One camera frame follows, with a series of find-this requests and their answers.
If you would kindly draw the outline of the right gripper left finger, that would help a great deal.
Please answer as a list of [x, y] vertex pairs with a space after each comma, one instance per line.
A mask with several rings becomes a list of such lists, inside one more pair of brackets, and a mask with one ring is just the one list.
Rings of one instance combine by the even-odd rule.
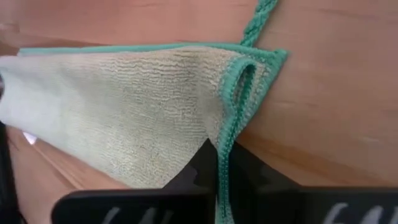
[[159, 189], [81, 190], [54, 205], [52, 224], [215, 224], [217, 152], [210, 140]]

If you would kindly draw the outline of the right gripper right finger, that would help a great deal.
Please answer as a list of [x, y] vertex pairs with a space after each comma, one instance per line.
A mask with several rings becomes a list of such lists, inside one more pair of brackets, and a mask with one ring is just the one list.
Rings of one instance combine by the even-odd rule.
[[302, 186], [238, 143], [229, 201], [235, 224], [398, 224], [398, 188]]

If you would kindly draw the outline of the green microfiber towel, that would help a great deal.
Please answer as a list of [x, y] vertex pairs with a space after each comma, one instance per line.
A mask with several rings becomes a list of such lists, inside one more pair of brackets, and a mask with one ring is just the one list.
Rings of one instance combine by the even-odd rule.
[[234, 224], [228, 157], [286, 60], [254, 47], [277, 0], [259, 0], [239, 44], [22, 49], [0, 57], [0, 122], [130, 187], [163, 187], [201, 145], [218, 153], [218, 224]]

